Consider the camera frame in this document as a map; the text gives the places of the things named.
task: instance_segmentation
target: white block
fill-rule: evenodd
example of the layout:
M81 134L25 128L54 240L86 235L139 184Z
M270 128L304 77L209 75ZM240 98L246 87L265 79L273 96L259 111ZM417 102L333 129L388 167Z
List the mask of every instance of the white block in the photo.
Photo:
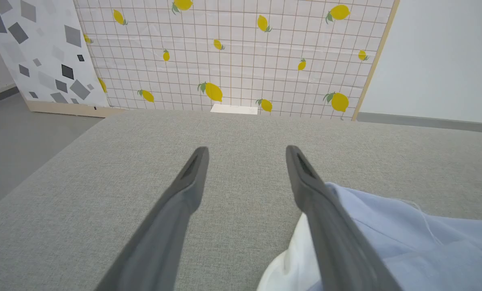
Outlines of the white block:
M224 114L255 114L257 115L257 107L235 106L225 104L214 104L210 112L219 112Z

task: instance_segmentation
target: black diamond shape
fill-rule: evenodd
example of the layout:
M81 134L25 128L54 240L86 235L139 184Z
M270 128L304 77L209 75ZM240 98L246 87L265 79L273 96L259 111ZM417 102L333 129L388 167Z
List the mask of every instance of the black diamond shape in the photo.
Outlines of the black diamond shape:
M58 90L60 90L60 91L68 93L67 84L63 83L62 81L56 80L56 88L58 88Z
M28 68L25 68L24 66L22 65L18 65L19 69L20 69L20 73L29 77L29 69Z
M74 71L72 68L67 67L66 65L61 65L61 74L69 79L74 80Z

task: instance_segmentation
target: gray floor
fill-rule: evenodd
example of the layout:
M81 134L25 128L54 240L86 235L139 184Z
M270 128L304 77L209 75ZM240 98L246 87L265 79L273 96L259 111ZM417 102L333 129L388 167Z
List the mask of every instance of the gray floor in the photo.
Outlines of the gray floor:
M101 119L30 112L19 94L0 101L0 200Z
M361 122L412 125L415 127L437 127L439 129L459 129L461 131L478 131L482 133L482 124L480 123L437 120L431 118L417 118L390 114L368 114L365 112L360 112L356 119Z

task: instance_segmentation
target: geometric pattern board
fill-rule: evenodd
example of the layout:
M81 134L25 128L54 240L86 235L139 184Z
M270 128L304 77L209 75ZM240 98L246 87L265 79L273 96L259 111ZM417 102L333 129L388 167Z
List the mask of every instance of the geometric pattern board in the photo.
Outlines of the geometric pattern board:
M73 1L0 0L0 53L28 100L109 106L82 39Z
M113 107L350 120L394 0L78 1Z

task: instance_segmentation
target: light blue cloth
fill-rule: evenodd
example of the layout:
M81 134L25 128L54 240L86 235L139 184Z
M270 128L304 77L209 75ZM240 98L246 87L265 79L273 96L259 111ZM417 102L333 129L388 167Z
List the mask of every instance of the light blue cloth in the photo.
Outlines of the light blue cloth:
M482 221L427 215L402 201L328 185L404 291L482 290ZM310 290L322 290L321 282Z

